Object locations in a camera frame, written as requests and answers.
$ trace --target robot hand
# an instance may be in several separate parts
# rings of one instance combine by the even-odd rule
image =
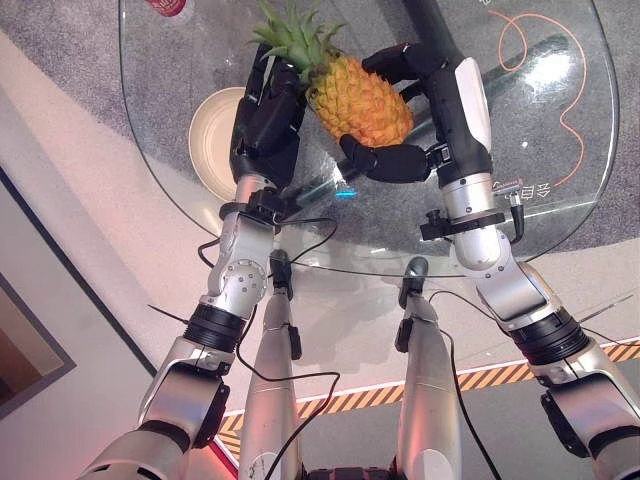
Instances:
[[[275,58],[267,75],[269,51],[260,45],[238,105],[229,159],[236,183],[260,175],[278,189],[289,185],[298,156],[298,129],[306,109],[296,69]]]
[[[491,173],[489,116],[477,64],[453,44],[441,48],[401,44],[362,62],[363,68],[395,84],[416,80],[401,96],[429,99],[438,143],[428,150],[414,145],[368,148],[351,135],[340,146],[347,164],[367,177],[390,183],[424,181],[438,167],[440,186],[477,173]]]

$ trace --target orange cable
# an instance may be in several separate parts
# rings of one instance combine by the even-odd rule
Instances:
[[[507,72],[513,72],[513,71],[518,70],[524,64],[524,61],[527,58],[527,51],[528,51],[527,50],[527,40],[525,38],[524,33],[522,32],[522,29],[516,23],[522,18],[538,18],[540,20],[544,20],[546,22],[549,22],[549,23],[561,28],[562,30],[564,30],[567,33],[567,35],[569,35],[571,37],[571,39],[575,42],[575,44],[578,46],[578,49],[580,50],[580,56],[582,57],[582,65],[583,65],[582,83],[580,85],[580,90],[579,90],[578,95],[576,96],[576,98],[571,103],[571,105],[569,105],[560,114],[560,125],[562,125],[562,127],[565,128],[574,137],[576,137],[578,139],[578,142],[580,143],[580,157],[579,157],[578,162],[576,163],[576,165],[571,170],[571,172],[569,172],[569,174],[566,177],[562,178],[561,180],[558,180],[553,185],[554,187],[559,187],[560,185],[562,185],[563,183],[567,182],[571,177],[573,177],[575,175],[575,173],[578,171],[578,169],[582,165],[582,161],[584,159],[585,147],[584,147],[584,139],[582,138],[582,135],[580,135],[580,133],[578,133],[575,129],[573,129],[572,127],[567,125],[567,123],[564,120],[564,118],[567,115],[567,113],[569,113],[573,109],[573,107],[575,107],[577,105],[577,103],[580,101],[580,99],[582,98],[582,94],[584,93],[584,87],[585,87],[585,85],[587,83],[587,59],[586,59],[586,56],[584,54],[584,50],[582,49],[582,45],[580,44],[580,42],[578,41],[576,36],[571,32],[571,30],[569,30],[567,27],[562,25],[557,20],[554,20],[553,18],[547,17],[545,15],[541,15],[539,13],[522,13],[520,15],[517,15],[517,16],[513,17],[513,18],[510,18],[507,15],[505,15],[505,14],[503,14],[501,12],[498,12],[497,10],[489,10],[489,13],[492,14],[492,15],[497,15],[497,16],[499,16],[500,18],[502,18],[503,20],[505,20],[507,22],[507,24],[502,29],[502,33],[500,34],[500,41],[498,43],[498,57],[500,59],[500,66],[504,70],[506,70]],[[502,57],[502,46],[503,46],[503,41],[504,41],[504,35],[507,32],[507,30],[509,29],[509,27],[514,27],[518,31],[518,33],[520,35],[520,39],[522,41],[523,48],[524,48],[524,53],[522,55],[522,59],[520,60],[520,63],[518,65],[516,65],[515,67],[508,67],[507,65],[505,65],[504,58]]]

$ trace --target wall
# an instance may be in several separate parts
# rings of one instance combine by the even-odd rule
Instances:
[[[0,189],[0,271],[76,368],[0,422],[2,477],[68,479],[131,429],[150,375]]]

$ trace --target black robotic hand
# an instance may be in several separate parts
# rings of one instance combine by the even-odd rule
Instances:
[[[268,77],[270,47],[259,45],[245,95],[238,104],[229,160],[236,182],[258,174],[278,189],[291,183],[298,156],[298,129],[306,109],[296,69],[276,58]]]

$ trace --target blue light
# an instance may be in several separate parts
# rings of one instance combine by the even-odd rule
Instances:
[[[336,192],[336,197],[338,198],[353,198],[358,194],[355,190],[342,190],[340,192]]]

